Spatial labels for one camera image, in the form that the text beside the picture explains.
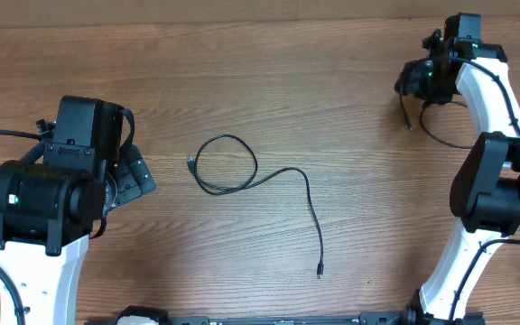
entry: wood grain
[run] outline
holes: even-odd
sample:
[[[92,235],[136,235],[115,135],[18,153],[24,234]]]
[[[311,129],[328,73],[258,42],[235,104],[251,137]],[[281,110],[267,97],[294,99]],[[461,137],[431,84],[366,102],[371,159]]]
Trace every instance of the wood grain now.
[[[0,0],[0,28],[520,14],[520,0]]]
[[[116,102],[135,112],[135,143],[158,184],[112,212],[106,234],[92,241],[79,324],[129,304],[210,317],[400,310],[444,248],[450,183],[467,154],[435,143],[416,121],[408,131],[395,104],[398,73],[442,24],[0,30],[0,128],[34,131],[65,94]],[[520,103],[520,16],[484,19],[483,37],[503,44]],[[418,116],[418,101],[406,102]],[[474,141],[462,107],[431,108],[426,123],[448,141]],[[251,145],[260,177],[284,166],[307,172],[325,242],[322,280],[300,175],[219,198],[194,182],[186,156],[226,133]],[[0,163],[31,144],[0,137]],[[222,140],[200,167],[208,180],[235,184],[251,161]],[[520,247],[499,250],[469,309],[490,324],[520,321]]]

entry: black bracket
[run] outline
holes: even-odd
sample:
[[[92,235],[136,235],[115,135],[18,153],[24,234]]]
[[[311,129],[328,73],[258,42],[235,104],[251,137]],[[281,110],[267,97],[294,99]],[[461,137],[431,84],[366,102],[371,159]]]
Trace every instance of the black bracket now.
[[[468,232],[513,235],[520,225],[520,174],[499,177],[504,165],[520,172],[520,138],[482,133],[450,187],[450,210]]]
[[[132,145],[125,154],[120,155],[114,179],[117,195],[109,210],[137,199],[156,188],[152,174],[135,145]]]

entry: cable connector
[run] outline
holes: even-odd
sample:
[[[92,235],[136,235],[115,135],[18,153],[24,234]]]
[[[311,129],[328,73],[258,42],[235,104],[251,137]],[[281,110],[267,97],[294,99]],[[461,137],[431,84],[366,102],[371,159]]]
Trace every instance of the cable connector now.
[[[316,278],[321,279],[322,274],[324,273],[324,263],[318,263],[318,268],[316,268]]]
[[[196,162],[194,162],[194,158],[192,156],[188,157],[188,161],[186,162],[188,164],[188,170],[192,175],[195,175],[196,172]]]

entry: black cable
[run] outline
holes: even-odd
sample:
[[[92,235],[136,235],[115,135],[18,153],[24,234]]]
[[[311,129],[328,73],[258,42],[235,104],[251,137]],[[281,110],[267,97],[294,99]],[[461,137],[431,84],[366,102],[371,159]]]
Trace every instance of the black cable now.
[[[11,299],[14,301],[15,316],[17,317],[17,325],[25,325],[25,313],[29,311],[29,307],[24,307],[22,298],[15,287],[14,282],[11,280],[9,275],[0,266],[0,279],[4,283],[7,291],[11,294]]]
[[[102,217],[101,223],[99,224],[99,229],[97,230],[96,235],[92,236],[90,239],[96,239],[98,237],[101,237],[106,232],[106,229],[107,229],[107,215]]]
[[[460,105],[462,107],[466,107],[467,104],[465,103],[462,103],[462,102],[458,102],[458,101],[451,101],[452,104],[457,104],[457,105]],[[430,105],[423,105],[422,106],[422,110],[421,110],[421,114],[419,115],[419,124],[421,125],[421,128],[422,130],[429,136],[431,137],[432,139],[434,139],[435,141],[437,141],[438,143],[440,144],[444,144],[444,145],[447,145],[451,148],[455,148],[455,149],[472,149],[473,146],[472,145],[457,145],[457,144],[452,144],[452,143],[449,143],[449,142],[446,142],[444,140],[441,140],[440,138],[438,138],[436,135],[432,134],[431,131],[429,131],[426,126],[424,126],[424,122],[423,122],[423,116],[424,116],[424,111],[429,108]]]
[[[424,58],[424,59],[420,59],[420,60],[416,61],[416,64],[420,64],[420,63],[426,62],[428,60],[454,60],[454,61],[467,63],[468,65],[471,65],[471,66],[479,69],[481,72],[485,73],[490,78],[492,78],[493,81],[495,81],[495,83],[498,85],[498,87],[499,87],[499,89],[501,91],[501,94],[503,95],[503,99],[505,100],[506,110],[507,110],[507,113],[509,114],[509,119],[510,119],[510,122],[511,122],[511,126],[515,129],[516,134],[520,137],[520,127],[519,127],[519,124],[518,124],[518,120],[515,117],[515,112],[513,111],[513,106],[511,104],[511,99],[510,99],[510,97],[508,95],[508,92],[506,91],[505,85],[503,85],[503,83],[501,82],[499,76],[497,76],[496,74],[494,74],[493,72],[491,72],[487,68],[483,67],[482,65],[480,65],[480,64],[478,64],[478,63],[476,63],[476,62],[474,62],[472,60],[467,60],[467,59],[463,59],[463,58],[456,58],[456,57]],[[469,279],[470,274],[472,273],[473,269],[475,268],[475,265],[477,264],[478,259],[480,258],[481,254],[487,249],[487,247],[489,247],[491,245],[494,245],[494,244],[516,244],[516,245],[520,245],[520,239],[495,239],[495,240],[488,241],[487,243],[483,244],[480,247],[480,249],[477,251],[477,253],[473,257],[472,261],[470,262],[470,265],[469,265],[469,268],[467,269],[467,272],[463,275],[462,280],[460,281],[460,284],[459,284],[459,288],[454,293],[455,296],[454,296],[454,300],[452,302],[452,305],[450,307],[449,320],[453,320],[454,319],[454,314],[455,314],[455,310],[457,308],[457,303],[459,302],[459,299],[460,299],[460,295],[462,293],[462,290],[465,287],[465,284],[467,283],[467,280]]]
[[[218,139],[221,139],[221,138],[232,138],[232,139],[240,142],[246,148],[246,150],[250,153],[250,155],[252,156],[252,159],[254,160],[254,172],[252,173],[252,175],[250,175],[250,177],[244,183],[242,183],[239,186],[228,187],[228,186],[215,185],[215,184],[202,180],[201,177],[198,175],[198,159],[200,158],[200,154],[202,153],[202,151],[204,150],[204,148],[206,148],[206,146],[208,144],[210,144]],[[230,193],[235,193],[239,190],[249,190],[249,189],[252,189],[252,188],[264,183],[265,181],[272,179],[274,176],[276,176],[282,172],[288,172],[288,171],[299,172],[302,175],[302,177],[304,177],[304,181],[306,182],[306,196],[308,197],[308,205],[311,208],[311,214],[314,219],[314,224],[316,225],[316,230],[318,230],[318,238],[320,240],[320,261],[318,263],[318,267],[316,270],[316,276],[319,279],[322,277],[322,274],[324,273],[324,242],[322,241],[322,232],[320,231],[320,223],[318,222],[318,218],[316,218],[316,212],[314,211],[314,207],[312,206],[311,187],[308,182],[308,176],[306,176],[306,173],[304,173],[301,169],[296,168],[296,167],[286,167],[286,168],[282,168],[279,171],[271,173],[270,175],[264,177],[260,181],[252,183],[252,181],[256,177],[256,174],[258,173],[258,160],[256,159],[254,152],[252,151],[252,149],[250,149],[248,144],[246,144],[244,142],[244,140],[240,139],[239,137],[237,137],[235,135],[218,135],[218,136],[215,136],[215,137],[209,139],[208,141],[206,141],[200,147],[200,149],[198,150],[198,153],[196,153],[196,158],[192,159],[192,157],[190,157],[188,159],[188,169],[190,170],[191,174],[194,176],[194,179],[196,180],[198,185],[205,192],[207,192],[210,195],[226,195],[226,194],[230,194]]]
[[[401,109],[403,110],[403,113],[404,113],[404,122],[406,123],[406,126],[408,126],[408,129],[413,131],[413,124],[411,123],[411,119],[408,118],[408,114],[406,114],[406,109],[404,108],[403,90],[404,90],[404,87],[403,87],[403,84],[401,83],[401,88],[398,93],[398,95],[399,95],[398,101],[401,103]]]
[[[19,159],[20,162],[34,164],[38,159],[43,157],[45,153],[45,148],[47,147],[49,140],[41,140],[37,143],[30,151],[23,155]]]
[[[35,140],[41,140],[42,139],[42,137],[40,135],[34,135],[34,134],[21,132],[21,131],[0,130],[0,135],[19,136],[19,137],[24,137],[24,138],[28,138],[28,139],[35,139]]]

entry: wooden tabletop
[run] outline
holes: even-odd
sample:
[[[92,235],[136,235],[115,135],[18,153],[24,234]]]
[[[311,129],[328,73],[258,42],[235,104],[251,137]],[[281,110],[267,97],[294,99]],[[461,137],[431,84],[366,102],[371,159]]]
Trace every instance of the wooden tabletop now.
[[[443,18],[0,30],[0,128],[35,132],[63,95],[135,113],[135,144],[158,189],[109,215],[90,243],[78,324],[130,304],[173,316],[342,315],[401,310],[449,236],[451,181],[467,151],[437,144],[393,85]],[[484,18],[506,50],[520,104],[520,16]],[[442,138],[472,144],[467,109],[432,108]],[[311,181],[319,241],[300,174],[223,197],[203,192],[186,157],[214,135],[244,139],[258,177],[284,166]],[[0,136],[0,163],[33,141]],[[238,184],[253,170],[229,140],[200,161],[203,178]],[[469,300],[487,324],[520,324],[520,246],[493,257]]]

